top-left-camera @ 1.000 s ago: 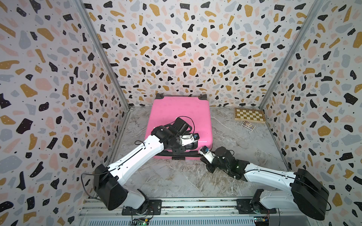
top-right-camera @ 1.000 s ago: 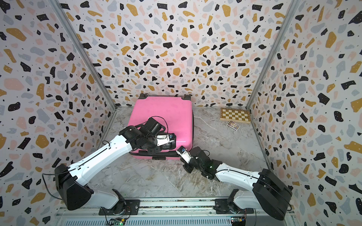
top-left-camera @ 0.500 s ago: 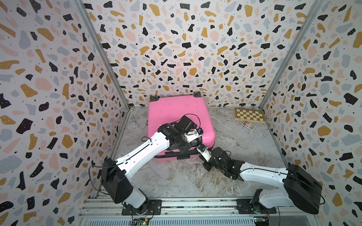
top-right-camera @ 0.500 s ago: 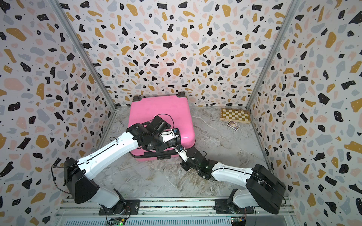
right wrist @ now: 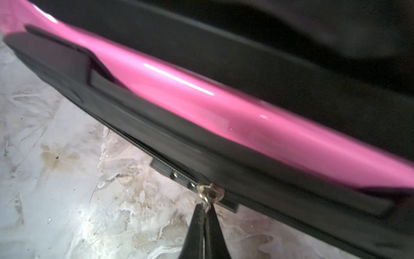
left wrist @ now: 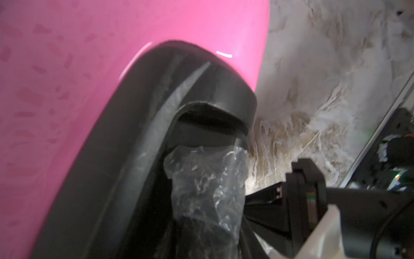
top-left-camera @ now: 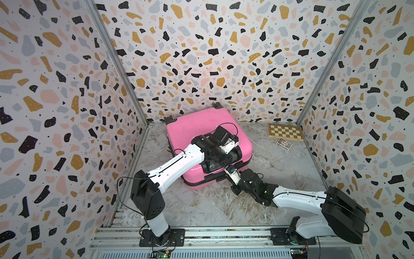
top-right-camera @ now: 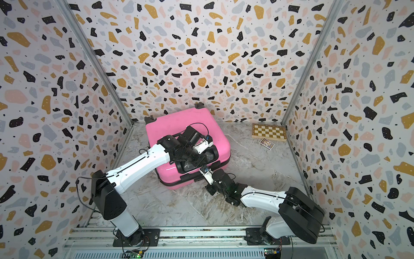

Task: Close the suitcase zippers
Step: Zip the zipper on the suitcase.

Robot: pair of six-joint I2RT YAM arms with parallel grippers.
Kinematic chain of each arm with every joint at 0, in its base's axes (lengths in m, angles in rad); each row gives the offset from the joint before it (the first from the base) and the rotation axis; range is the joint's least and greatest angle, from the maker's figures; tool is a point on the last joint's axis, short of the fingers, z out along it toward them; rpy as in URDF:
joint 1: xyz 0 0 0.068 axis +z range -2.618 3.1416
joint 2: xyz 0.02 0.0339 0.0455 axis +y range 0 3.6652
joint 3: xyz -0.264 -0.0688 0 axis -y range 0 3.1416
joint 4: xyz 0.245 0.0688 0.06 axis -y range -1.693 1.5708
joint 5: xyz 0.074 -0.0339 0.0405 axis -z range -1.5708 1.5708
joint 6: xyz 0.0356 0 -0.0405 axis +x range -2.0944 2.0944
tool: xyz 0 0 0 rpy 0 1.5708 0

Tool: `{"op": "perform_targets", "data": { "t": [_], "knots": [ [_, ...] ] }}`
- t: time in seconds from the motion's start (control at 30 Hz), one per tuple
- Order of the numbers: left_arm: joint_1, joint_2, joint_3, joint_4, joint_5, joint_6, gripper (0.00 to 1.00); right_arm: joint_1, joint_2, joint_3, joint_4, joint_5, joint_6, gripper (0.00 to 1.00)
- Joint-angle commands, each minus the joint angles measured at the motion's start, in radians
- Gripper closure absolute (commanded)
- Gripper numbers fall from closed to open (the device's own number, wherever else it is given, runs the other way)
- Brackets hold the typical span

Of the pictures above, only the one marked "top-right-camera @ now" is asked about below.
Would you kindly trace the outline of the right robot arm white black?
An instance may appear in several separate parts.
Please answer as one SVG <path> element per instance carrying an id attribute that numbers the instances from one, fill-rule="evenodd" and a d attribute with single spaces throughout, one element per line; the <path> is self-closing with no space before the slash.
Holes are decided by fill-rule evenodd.
<path id="1" fill-rule="evenodd" d="M 266 191 L 236 183 L 222 169 L 214 172 L 203 166 L 199 172 L 207 180 L 206 189 L 211 195 L 220 193 L 235 207 L 259 208 L 279 215 L 268 216 L 262 224 L 259 233 L 265 242 L 296 236 L 307 243 L 317 243 L 325 212 L 298 188 Z"/>

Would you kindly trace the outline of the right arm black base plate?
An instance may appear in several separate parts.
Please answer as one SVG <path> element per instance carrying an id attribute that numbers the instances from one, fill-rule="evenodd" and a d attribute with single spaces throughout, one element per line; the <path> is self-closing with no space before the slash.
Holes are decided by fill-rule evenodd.
<path id="1" fill-rule="evenodd" d="M 284 246 L 291 244 L 288 237 L 283 236 L 281 238 L 274 238 L 265 231 L 264 227 L 247 228 L 245 231 L 246 235 L 244 236 L 244 240 L 247 242 L 248 246 Z"/>

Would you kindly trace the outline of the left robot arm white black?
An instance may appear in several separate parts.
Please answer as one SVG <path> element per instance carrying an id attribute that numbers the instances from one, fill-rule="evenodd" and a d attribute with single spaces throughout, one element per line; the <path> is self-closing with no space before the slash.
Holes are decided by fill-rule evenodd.
<path id="1" fill-rule="evenodd" d="M 145 242 L 143 229 L 128 211 L 122 194 L 138 180 L 155 168 L 173 161 L 194 163 L 196 168 L 205 165 L 204 151 L 213 145 L 211 136 L 200 137 L 196 134 L 187 140 L 183 136 L 175 138 L 168 135 L 160 139 L 148 151 L 130 162 L 103 173 L 101 170 L 92 175 L 92 199 L 106 221 L 117 229 L 116 236 L 129 246 Z"/>

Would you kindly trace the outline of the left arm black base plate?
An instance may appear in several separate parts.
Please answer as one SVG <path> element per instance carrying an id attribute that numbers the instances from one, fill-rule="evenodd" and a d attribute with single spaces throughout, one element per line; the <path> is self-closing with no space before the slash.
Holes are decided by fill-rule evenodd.
<path id="1" fill-rule="evenodd" d="M 130 237 L 125 237 L 120 230 L 115 234 L 113 247 L 140 248 L 156 247 L 160 239 L 161 230 L 158 228 L 140 228 Z"/>

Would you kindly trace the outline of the pink hard-shell suitcase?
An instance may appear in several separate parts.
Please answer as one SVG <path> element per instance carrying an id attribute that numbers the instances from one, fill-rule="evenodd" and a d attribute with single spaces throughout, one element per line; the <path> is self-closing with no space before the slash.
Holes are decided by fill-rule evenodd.
<path id="1" fill-rule="evenodd" d="M 231 157 L 231 146 L 208 109 L 201 106 L 155 119 L 146 117 L 145 122 L 150 146 L 154 146 L 158 140 L 168 135 L 179 138 L 188 126 L 197 130 L 200 136 L 208 135 L 212 139 L 212 146 L 201 154 L 203 160 L 199 165 L 197 161 L 188 161 L 183 158 L 155 169 L 160 183 L 168 189 L 176 190 L 195 181 L 203 180 L 204 176 L 199 172 L 199 168 L 203 165 L 207 165 L 213 171 L 227 168 Z"/>

